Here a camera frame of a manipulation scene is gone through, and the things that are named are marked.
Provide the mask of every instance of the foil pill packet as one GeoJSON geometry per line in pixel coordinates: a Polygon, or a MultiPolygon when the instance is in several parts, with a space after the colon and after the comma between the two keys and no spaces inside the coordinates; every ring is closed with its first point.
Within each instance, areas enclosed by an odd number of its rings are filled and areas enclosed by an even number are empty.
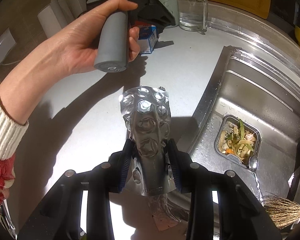
{"type": "Polygon", "coordinates": [[[171,123],[169,93],[162,87],[140,86],[124,92],[119,101],[129,137],[137,147],[126,188],[144,196],[174,190],[166,150],[171,123]]]}

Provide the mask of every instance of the countertop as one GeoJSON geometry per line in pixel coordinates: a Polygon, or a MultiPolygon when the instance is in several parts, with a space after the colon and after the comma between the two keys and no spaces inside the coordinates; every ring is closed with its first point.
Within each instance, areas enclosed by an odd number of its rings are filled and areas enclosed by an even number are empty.
{"type": "MultiPolygon", "coordinates": [[[[89,171],[120,151],[127,137],[119,95],[139,85],[163,86],[170,94],[171,134],[179,139],[192,116],[223,46],[242,47],[298,77],[260,49],[228,33],[209,28],[205,35],[165,29],[152,54],[139,56],[122,73],[99,70],[70,76],[44,96],[30,117],[30,126],[17,149],[16,180],[8,206],[19,227],[44,194],[68,169],[89,171]]],[[[81,227],[85,230],[84,194],[81,227]]],[[[124,191],[111,195],[116,239],[183,239],[186,225],[159,232],[146,197],[124,191]]]]}

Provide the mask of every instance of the kitchen sink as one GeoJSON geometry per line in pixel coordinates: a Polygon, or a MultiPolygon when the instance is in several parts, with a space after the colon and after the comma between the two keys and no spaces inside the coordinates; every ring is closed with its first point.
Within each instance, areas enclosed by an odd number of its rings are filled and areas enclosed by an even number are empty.
{"type": "MultiPolygon", "coordinates": [[[[258,197],[254,174],[214,147],[227,115],[242,119],[260,134],[256,174],[262,194],[300,204],[300,87],[261,58],[241,48],[224,47],[193,121],[177,143],[179,150],[209,171],[235,171],[258,197]]],[[[169,196],[176,204],[177,195],[169,196]]],[[[185,196],[179,199],[185,206],[185,196]]]]}

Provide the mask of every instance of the sweater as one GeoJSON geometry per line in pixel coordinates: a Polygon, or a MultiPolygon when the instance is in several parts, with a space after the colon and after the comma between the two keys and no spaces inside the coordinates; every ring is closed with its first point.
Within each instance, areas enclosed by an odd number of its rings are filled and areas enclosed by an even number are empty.
{"type": "Polygon", "coordinates": [[[0,105],[0,204],[9,196],[9,188],[15,179],[15,150],[28,126],[28,122],[25,125],[14,122],[0,105]]]}

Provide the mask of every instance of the clear glass mug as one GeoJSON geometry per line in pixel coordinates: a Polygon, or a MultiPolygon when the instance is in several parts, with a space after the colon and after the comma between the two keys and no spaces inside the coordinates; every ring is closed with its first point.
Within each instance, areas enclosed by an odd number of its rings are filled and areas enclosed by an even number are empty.
{"type": "Polygon", "coordinates": [[[208,0],[178,0],[179,26],[191,32],[207,31],[208,0]]]}

